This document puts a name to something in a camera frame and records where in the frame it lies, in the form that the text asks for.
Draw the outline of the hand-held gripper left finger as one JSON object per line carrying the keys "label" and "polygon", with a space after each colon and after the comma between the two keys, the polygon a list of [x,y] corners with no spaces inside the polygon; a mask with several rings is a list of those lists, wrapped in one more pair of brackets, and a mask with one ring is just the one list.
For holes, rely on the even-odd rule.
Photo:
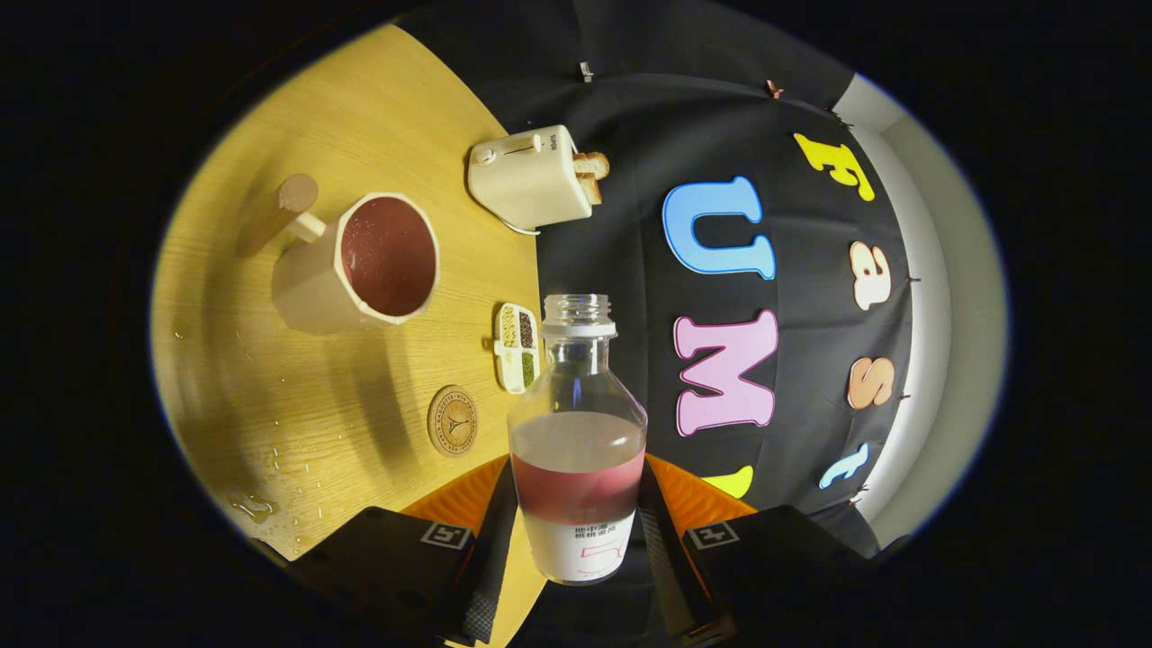
{"label": "hand-held gripper left finger", "polygon": [[488,645],[516,504],[501,455],[402,511],[362,508],[288,570],[408,645]]}

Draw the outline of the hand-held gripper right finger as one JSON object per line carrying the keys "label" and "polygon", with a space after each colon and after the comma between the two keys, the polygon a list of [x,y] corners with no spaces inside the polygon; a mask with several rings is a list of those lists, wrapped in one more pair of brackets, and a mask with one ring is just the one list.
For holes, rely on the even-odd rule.
{"label": "hand-held gripper right finger", "polygon": [[750,508],[657,455],[644,458],[637,514],[679,645],[811,635],[879,567],[798,508]]}

